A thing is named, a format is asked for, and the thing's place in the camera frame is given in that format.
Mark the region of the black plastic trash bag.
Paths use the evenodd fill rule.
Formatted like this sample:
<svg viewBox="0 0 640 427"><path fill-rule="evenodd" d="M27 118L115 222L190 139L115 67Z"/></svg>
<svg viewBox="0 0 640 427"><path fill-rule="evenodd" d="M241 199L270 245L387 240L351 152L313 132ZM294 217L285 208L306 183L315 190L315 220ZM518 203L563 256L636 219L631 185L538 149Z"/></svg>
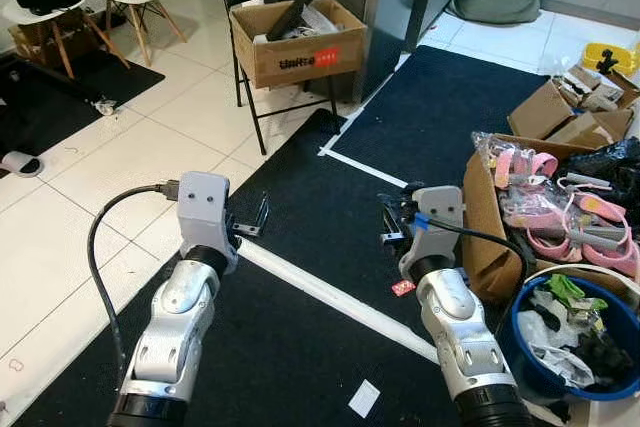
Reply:
<svg viewBox="0 0 640 427"><path fill-rule="evenodd" d="M631 136L594 152L568 157L563 171L608 181L618 197L639 199L640 139Z"/></svg>

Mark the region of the white floor tape strip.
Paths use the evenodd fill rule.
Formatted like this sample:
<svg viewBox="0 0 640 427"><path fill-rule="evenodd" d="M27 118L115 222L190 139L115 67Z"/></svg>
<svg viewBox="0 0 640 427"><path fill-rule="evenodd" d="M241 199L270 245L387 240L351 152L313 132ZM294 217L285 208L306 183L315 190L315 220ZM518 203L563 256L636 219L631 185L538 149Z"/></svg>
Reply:
<svg viewBox="0 0 640 427"><path fill-rule="evenodd" d="M358 162L356 159L352 159L344 156L344 154L332 151L332 149L323 147L320 149L319 154L320 156L332 157L333 159L337 159L337 161L344 163L344 165L357 168L358 171L378 177L378 179L385 181L385 183L392 184L393 186L396 186L396 188L404 188L404 186L407 185L407 181L398 179L398 177L393 175L385 174L385 172L379 170L379 168L367 166L365 163Z"/></svg>
<svg viewBox="0 0 640 427"><path fill-rule="evenodd" d="M428 340L417 335L411 327L403 325L397 319L389 317L388 314L381 313L371 305L361 302L360 299L340 290L339 287L311 275L310 272L298 267L297 264L271 253L268 249L259 247L247 238L241 239L239 257L244 262L256 264L261 270L297 287L302 293L329 305L330 308L342 313L343 316L361 323L362 326L370 328L376 334L403 346L416 355L415 360L384 364L383 371L381 371L384 375L389 375L393 380L406 381L410 380L413 372L419 371L419 369L429 369L429 382L442 382L443 376L438 364L438 351ZM417 383L396 390L388 383L388 385L381 387L380 392L379 400L383 401L381 409L385 412L392 413L399 412L399 410L416 412L416 410L421 410L421 412L428 412L434 417L447 419L449 426L457 424L458 427L462 427L465 424L460 415L460 409L453 403L447 391L431 394L431 392L421 390Z"/></svg>
<svg viewBox="0 0 640 427"><path fill-rule="evenodd" d="M384 85L389 83L390 79L392 79L393 76L396 75L396 71L399 69L399 67L401 67L403 63L406 62L407 58L410 57L412 53L413 52L410 51L408 53L401 53L401 55L399 55L397 65L393 67L387 78L381 81L381 83L378 84L378 87L376 87L369 95L367 95L367 97L364 99L364 101L361 102L360 107L358 107L356 111L353 111L351 115L346 117L346 121L344 121L343 124L339 127L338 134L334 134L332 138L328 140L328 142L321 145L319 151L317 151L317 156L329 156L329 154L332 153L332 147L335 143L338 142L340 136L346 133L353 122L355 122L357 117L366 110L366 107L369 106L372 98L376 97L376 95L378 95L378 93L380 92L380 89L384 88Z"/></svg>

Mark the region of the dark blue carpet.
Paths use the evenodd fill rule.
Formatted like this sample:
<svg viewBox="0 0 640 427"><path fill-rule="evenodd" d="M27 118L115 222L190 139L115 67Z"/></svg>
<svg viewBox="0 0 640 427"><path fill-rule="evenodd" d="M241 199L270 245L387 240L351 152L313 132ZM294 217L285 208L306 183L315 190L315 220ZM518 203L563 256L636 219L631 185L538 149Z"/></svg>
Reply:
<svg viewBox="0 0 640 427"><path fill-rule="evenodd" d="M429 186L462 183L472 133L507 133L509 112L544 83L499 63L421 47L342 135L347 156L371 159ZM424 335L419 303L396 296L396 259L380 244L380 194L396 186L332 157L317 156L332 120L312 116L230 198L238 220L261 199L271 213L257 244ZM415 360L403 346L242 262L221 285L198 364L184 427L458 427L421 410L372 408L360 418L348 400L362 380L380 390L417 383L436 394L429 369L410 380L384 364Z"/></svg>

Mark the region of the bagged pink sandals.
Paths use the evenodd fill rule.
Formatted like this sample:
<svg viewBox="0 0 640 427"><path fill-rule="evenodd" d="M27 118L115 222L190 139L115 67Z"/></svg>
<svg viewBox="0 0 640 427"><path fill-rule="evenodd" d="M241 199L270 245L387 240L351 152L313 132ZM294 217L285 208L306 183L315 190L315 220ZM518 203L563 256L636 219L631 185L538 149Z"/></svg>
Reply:
<svg viewBox="0 0 640 427"><path fill-rule="evenodd" d="M581 225L572 216L549 213L527 221L525 235L535 253L549 261L585 262L631 279L639 273L639 247L626 221Z"/></svg>
<svg viewBox="0 0 640 427"><path fill-rule="evenodd" d="M498 193L503 221L516 229L563 235L598 221L576 200L549 189L548 185L517 185Z"/></svg>
<svg viewBox="0 0 640 427"><path fill-rule="evenodd" d="M558 170L559 161L553 154L521 147L490 133L472 133L471 138L499 190L506 190L516 177L550 177Z"/></svg>

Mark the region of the Unitree printed cardboard box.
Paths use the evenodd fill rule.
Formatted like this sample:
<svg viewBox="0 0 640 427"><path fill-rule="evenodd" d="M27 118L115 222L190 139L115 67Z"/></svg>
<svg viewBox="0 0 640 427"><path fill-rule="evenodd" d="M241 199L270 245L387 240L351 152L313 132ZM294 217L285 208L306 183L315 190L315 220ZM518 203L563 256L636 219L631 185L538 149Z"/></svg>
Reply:
<svg viewBox="0 0 640 427"><path fill-rule="evenodd" d="M334 31L257 42L257 38L269 33L289 6L291 2L283 1L230 8L230 34L237 66L246 74L251 87L280 87L353 72L364 66L369 29L335 0L314 0L308 6L334 24Z"/></svg>

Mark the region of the white paper scrap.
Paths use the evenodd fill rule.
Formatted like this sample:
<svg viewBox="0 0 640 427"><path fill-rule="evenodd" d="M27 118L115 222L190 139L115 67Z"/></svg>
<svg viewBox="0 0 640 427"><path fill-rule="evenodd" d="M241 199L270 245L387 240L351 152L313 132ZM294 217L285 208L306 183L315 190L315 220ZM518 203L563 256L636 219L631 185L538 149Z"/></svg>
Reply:
<svg viewBox="0 0 640 427"><path fill-rule="evenodd" d="M353 395L348 400L348 408L358 417L364 419L369 417L372 408L378 403L380 390L372 385L369 380L362 380Z"/></svg>

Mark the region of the green packaging piece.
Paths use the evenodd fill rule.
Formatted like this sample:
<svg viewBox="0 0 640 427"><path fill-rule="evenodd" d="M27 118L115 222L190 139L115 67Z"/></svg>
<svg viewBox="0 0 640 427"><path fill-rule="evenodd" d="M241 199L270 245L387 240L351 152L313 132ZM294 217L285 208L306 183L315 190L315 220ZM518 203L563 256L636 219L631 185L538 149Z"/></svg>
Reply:
<svg viewBox="0 0 640 427"><path fill-rule="evenodd" d="M586 295L571 277L564 276L562 273L553 273L545 285L548 286L553 298L571 311L599 311L600 309L598 299Z"/></svg>

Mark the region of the open flapped cardboard box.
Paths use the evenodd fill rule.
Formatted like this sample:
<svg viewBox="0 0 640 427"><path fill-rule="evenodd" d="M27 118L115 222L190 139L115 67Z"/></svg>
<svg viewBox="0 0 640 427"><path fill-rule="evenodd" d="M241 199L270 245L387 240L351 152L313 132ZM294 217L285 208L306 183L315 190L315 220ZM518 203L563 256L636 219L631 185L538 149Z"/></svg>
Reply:
<svg viewBox="0 0 640 427"><path fill-rule="evenodd" d="M508 116L516 136L596 149L625 139L639 89L617 72L572 66Z"/></svg>

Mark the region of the blue plastic bucket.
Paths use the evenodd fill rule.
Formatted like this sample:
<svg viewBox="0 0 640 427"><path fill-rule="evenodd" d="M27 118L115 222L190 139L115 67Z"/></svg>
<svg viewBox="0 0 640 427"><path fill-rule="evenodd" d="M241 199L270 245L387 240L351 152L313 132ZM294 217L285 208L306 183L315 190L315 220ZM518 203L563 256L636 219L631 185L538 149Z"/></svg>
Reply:
<svg viewBox="0 0 640 427"><path fill-rule="evenodd" d="M627 279L628 293L617 296L600 282L585 279L585 264L554 267L535 273L515 296L515 312L500 332L508 362L522 395L535 403L553 401L617 401L631 398L640 386L640 322L637 289ZM586 295L598 299L599 311L571 311L553 298L545 282L553 273L571 277ZM532 357L530 345L572 351L596 376L594 385L567 389Z"/></svg>

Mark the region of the flat black panel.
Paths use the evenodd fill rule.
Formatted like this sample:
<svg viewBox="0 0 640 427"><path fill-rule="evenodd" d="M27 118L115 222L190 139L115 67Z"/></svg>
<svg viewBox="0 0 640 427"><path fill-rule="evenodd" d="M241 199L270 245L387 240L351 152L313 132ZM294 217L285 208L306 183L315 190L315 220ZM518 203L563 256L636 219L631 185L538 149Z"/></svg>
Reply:
<svg viewBox="0 0 640 427"><path fill-rule="evenodd" d="M306 37L308 26L305 21L305 12L312 1L314 0L294 0L265 34L265 39L268 42L275 42L275 40Z"/></svg>

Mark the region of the clear plastic packaging bag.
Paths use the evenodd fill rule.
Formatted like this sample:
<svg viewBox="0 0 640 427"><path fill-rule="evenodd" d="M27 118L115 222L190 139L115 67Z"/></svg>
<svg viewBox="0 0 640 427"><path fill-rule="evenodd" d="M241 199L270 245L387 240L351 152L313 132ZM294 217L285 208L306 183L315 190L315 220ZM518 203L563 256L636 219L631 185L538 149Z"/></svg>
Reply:
<svg viewBox="0 0 640 427"><path fill-rule="evenodd" d="M323 12L316 10L314 6L307 5L300 12L301 24L298 33L302 37L314 37L314 35L329 35L343 30L340 24L334 24Z"/></svg>

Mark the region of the white crumpled plastic bag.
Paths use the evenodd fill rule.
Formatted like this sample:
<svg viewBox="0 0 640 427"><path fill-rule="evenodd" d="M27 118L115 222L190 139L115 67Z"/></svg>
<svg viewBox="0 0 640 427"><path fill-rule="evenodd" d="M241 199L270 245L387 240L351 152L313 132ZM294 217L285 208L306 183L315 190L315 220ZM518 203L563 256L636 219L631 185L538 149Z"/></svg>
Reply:
<svg viewBox="0 0 640 427"><path fill-rule="evenodd" d="M596 382L593 369L572 351L556 346L530 345L532 357L548 368L567 389L585 389Z"/></svg>

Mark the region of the black floor mat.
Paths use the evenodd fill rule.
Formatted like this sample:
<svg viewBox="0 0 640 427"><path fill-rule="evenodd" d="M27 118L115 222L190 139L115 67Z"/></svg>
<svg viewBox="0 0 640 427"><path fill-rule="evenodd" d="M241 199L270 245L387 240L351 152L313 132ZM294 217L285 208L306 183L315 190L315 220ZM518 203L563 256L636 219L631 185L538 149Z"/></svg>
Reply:
<svg viewBox="0 0 640 427"><path fill-rule="evenodd" d="M0 55L0 156L18 151L32 156L101 119L93 103L113 101L116 107L165 79L140 63L120 63L109 53L92 51L72 62L76 78Z"/></svg>

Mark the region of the white grey slipper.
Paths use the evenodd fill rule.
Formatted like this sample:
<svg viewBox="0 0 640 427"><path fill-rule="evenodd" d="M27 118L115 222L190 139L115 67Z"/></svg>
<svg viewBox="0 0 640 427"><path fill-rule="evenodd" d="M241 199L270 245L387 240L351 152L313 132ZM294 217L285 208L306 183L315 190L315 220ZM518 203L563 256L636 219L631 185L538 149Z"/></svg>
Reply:
<svg viewBox="0 0 640 427"><path fill-rule="evenodd" d="M44 170L40 157L19 151L9 151L0 156L0 171L18 177L36 177Z"/></svg>

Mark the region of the low brown cardboard box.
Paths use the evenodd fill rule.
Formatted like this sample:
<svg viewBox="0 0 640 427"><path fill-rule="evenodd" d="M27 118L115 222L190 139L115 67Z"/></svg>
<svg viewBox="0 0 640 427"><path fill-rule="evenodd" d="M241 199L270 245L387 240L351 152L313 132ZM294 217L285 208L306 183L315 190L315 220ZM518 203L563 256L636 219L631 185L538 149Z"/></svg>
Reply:
<svg viewBox="0 0 640 427"><path fill-rule="evenodd" d="M12 25L8 31L19 56L52 66L61 63L61 52L67 53L69 60L76 60L104 46L90 20L95 16L82 8L78 14L63 14L45 23Z"/></svg>

